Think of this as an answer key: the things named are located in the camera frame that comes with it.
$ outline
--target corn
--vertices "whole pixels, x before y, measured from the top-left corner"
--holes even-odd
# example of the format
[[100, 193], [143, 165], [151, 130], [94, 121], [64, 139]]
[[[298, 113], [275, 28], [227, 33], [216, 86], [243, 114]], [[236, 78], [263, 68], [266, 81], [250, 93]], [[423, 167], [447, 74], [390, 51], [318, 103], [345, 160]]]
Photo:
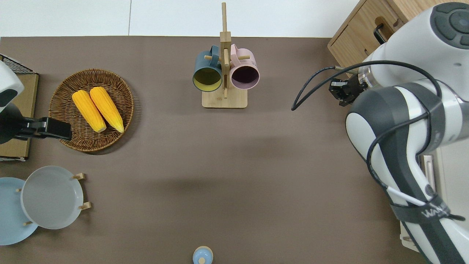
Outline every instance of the corn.
[[95, 132], [99, 133], [106, 129], [106, 124], [104, 123], [103, 118], [85, 90], [79, 90], [78, 92], [73, 93], [72, 100], [82, 116], [85, 118], [86, 122], [90, 124], [91, 128]]
[[122, 117], [117, 111], [116, 105], [114, 105], [106, 90], [99, 86], [95, 87], [91, 89], [90, 96], [96, 107], [104, 116], [104, 119], [106, 119], [106, 121], [117, 131], [124, 133]]

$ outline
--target black clamp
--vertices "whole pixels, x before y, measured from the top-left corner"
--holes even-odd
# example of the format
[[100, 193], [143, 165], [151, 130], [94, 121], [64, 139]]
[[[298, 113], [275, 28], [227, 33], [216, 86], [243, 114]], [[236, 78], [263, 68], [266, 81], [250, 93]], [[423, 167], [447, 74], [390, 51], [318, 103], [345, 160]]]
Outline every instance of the black clamp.
[[397, 219], [402, 222], [414, 224], [427, 224], [433, 221], [439, 221], [446, 217], [454, 220], [464, 221], [465, 218], [450, 214], [450, 209], [441, 197], [435, 195], [430, 201], [422, 206], [404, 206], [391, 204]]

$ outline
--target wooden mug holder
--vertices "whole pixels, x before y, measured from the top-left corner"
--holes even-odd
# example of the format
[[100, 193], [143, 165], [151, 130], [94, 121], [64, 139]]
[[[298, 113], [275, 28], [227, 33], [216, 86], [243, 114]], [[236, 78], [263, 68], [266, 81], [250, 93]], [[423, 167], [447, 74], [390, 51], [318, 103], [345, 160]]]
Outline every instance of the wooden mug holder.
[[220, 32], [221, 87], [213, 92], [202, 92], [202, 106], [205, 108], [242, 109], [248, 106], [248, 91], [234, 87], [230, 80], [231, 32], [227, 31], [227, 4], [221, 4], [223, 31]]

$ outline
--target wicker basket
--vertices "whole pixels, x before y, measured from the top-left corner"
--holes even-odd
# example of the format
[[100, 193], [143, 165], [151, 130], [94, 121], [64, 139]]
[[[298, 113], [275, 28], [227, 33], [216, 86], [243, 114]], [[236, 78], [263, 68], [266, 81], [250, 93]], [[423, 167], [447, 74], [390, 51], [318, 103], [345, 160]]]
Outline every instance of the wicker basket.
[[52, 95], [49, 116], [72, 126], [72, 140], [61, 142], [72, 149], [93, 152], [105, 149], [119, 140], [119, 133], [106, 122], [106, 130], [96, 133], [85, 121], [72, 100], [78, 90], [89, 92], [93, 87], [103, 87], [119, 111], [124, 122], [124, 133], [128, 129], [134, 113], [134, 98], [127, 83], [117, 74], [100, 69], [88, 69], [66, 78]]

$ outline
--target white floor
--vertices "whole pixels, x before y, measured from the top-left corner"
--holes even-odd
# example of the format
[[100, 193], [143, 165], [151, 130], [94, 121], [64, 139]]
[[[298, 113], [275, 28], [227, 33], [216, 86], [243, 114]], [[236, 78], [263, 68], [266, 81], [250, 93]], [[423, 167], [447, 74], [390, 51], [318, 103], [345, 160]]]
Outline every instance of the white floor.
[[[334, 35], [358, 0], [224, 0], [235, 37]], [[0, 0], [0, 37], [219, 36], [222, 0]]]

